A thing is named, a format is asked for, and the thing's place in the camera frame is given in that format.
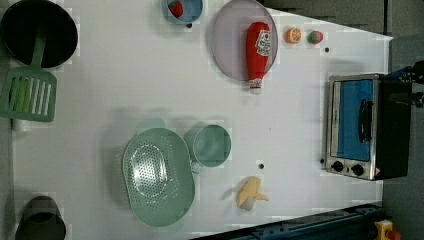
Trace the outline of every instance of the toaster oven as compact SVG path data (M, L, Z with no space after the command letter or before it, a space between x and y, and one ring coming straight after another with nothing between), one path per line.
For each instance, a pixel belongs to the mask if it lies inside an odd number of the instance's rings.
M411 95L411 83L382 75L332 76L329 84L325 167L366 180L406 176L411 106L392 100Z

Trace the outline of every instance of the white table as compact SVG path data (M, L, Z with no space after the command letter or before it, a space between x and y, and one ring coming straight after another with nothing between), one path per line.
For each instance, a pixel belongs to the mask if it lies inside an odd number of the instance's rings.
M17 220L45 194L60 207L67 239L189 239L381 201L381 181L328 174L319 160L328 77L387 72L390 38L270 10L279 53L262 95L251 96L211 55L212 20L225 2L205 1L191 30L168 23L159 0L58 2L72 9L79 48L54 69L55 121L14 136ZM289 46L281 37L289 26L320 30L325 41ZM136 219L120 170L137 124L150 117L181 135L199 121L218 123L233 140L230 160L194 176L187 215L161 229ZM251 212L235 203L248 176L260 177L270 198Z

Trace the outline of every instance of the black pot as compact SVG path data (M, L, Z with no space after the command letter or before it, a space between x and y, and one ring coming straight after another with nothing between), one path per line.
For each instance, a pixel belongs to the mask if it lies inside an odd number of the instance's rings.
M56 67L75 52L78 31L71 16L47 0L22 0L4 14L0 36L10 53L29 65L39 25L46 31L46 46L41 67Z

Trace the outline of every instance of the oven handle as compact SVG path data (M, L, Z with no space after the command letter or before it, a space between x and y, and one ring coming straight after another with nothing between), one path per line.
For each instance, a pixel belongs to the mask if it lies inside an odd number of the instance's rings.
M359 142L361 143L371 141L372 105L371 101L365 99L361 101L358 120Z

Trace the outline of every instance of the oven knob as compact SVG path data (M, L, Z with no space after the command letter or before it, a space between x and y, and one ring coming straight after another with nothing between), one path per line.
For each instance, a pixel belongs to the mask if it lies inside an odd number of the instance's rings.
M332 166L336 172L341 172L343 170L343 163L336 161Z
M364 174L364 168L361 165L355 165L351 169L356 176L361 176Z

